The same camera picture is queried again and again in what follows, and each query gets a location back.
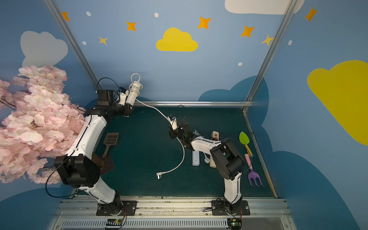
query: blue wall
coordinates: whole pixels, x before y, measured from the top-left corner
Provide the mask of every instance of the blue wall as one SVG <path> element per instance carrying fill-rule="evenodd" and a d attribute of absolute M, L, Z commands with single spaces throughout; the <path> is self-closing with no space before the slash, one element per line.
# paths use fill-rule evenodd
<path fill-rule="evenodd" d="M 318 12 L 309 22 L 311 7 Z M 368 146 L 349 135 L 307 84 L 315 69 L 368 62 L 367 7 L 365 1 L 305 0 L 247 111 L 298 230 L 368 229 Z"/>
<path fill-rule="evenodd" d="M 10 81 L 22 67 L 25 56 L 20 38 L 25 31 L 48 32 L 56 39 L 67 42 L 42 0 L 0 1 L 0 21 L 0 79 L 4 81 Z M 56 67 L 67 73 L 64 93 L 70 95 L 73 103 L 86 105 L 96 97 L 90 80 L 70 46 L 68 54 Z M 19 89 L 22 87 L 13 87 L 10 91 Z M 3 120 L 10 111 L 7 108 L 0 111 L 0 119 Z M 24 226 L 28 226 L 29 229 L 47 229 L 60 199 L 49 197 L 44 187 L 44 184 L 35 184 L 23 178 L 9 184 L 0 182 L 0 228 L 24 229 Z M 50 185 L 50 192 L 67 195 L 71 188 L 60 184 Z"/>
<path fill-rule="evenodd" d="M 277 14 L 231 13 L 224 0 L 57 3 L 67 12 L 67 23 L 97 77 L 110 77 L 127 87 L 131 74 L 140 73 L 144 85 L 140 96 L 150 100 L 207 100 L 209 96 L 210 100 L 244 100 L 251 81 L 242 82 L 238 93 L 222 92 L 257 75 L 269 48 L 262 42 L 267 35 L 273 37 L 282 18 Z M 208 29 L 198 29 L 200 17 L 211 18 Z M 126 21 L 135 22 L 136 31 L 128 31 Z M 241 37 L 244 26 L 255 27 L 250 37 Z M 156 42 L 172 27 L 188 32 L 198 48 L 192 52 L 158 50 Z M 107 38 L 106 44 L 100 43 L 99 37 Z M 115 87 L 109 80 L 102 85 Z M 218 93 L 208 92 L 216 89 Z"/>

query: metal vent grille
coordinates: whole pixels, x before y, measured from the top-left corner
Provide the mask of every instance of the metal vent grille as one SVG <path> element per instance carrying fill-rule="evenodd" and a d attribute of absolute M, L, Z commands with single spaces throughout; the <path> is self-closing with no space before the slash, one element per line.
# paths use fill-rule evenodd
<path fill-rule="evenodd" d="M 65 219 L 61 229 L 105 229 L 106 219 Z"/>
<path fill-rule="evenodd" d="M 121 226 L 106 226 L 107 219 L 64 219 L 62 230 L 76 229 L 118 229 Z M 226 218 L 128 218 L 121 229 L 125 228 L 227 228 Z"/>
<path fill-rule="evenodd" d="M 222 218 L 170 218 L 170 219 L 127 219 L 123 228 L 213 228 L 228 227 Z"/>

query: white cloud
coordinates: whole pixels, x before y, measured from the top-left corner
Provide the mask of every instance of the white cloud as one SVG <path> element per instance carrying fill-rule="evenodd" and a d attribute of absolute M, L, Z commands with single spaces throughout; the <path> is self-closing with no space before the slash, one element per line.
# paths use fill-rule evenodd
<path fill-rule="evenodd" d="M 55 65 L 68 53 L 67 44 L 48 32 L 26 31 L 21 36 L 21 48 L 25 59 L 22 66 Z"/>
<path fill-rule="evenodd" d="M 303 5 L 297 0 L 294 14 Z M 225 0 L 227 11 L 235 14 L 284 14 L 289 0 Z"/>

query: yellow handle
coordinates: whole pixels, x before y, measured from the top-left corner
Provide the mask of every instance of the yellow handle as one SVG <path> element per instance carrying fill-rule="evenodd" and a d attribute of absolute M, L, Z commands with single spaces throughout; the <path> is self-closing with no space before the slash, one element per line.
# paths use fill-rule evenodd
<path fill-rule="evenodd" d="M 252 154 L 252 151 L 249 149 L 248 145 L 245 145 L 245 148 L 247 149 L 249 156 L 252 158 L 253 154 Z"/>

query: white power strip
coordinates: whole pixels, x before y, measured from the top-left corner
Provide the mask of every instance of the white power strip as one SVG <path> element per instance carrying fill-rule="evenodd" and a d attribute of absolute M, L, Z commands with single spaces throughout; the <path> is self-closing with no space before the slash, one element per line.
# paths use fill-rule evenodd
<path fill-rule="evenodd" d="M 193 158 L 192 158 L 192 165 L 199 166 L 199 151 L 192 151 Z"/>

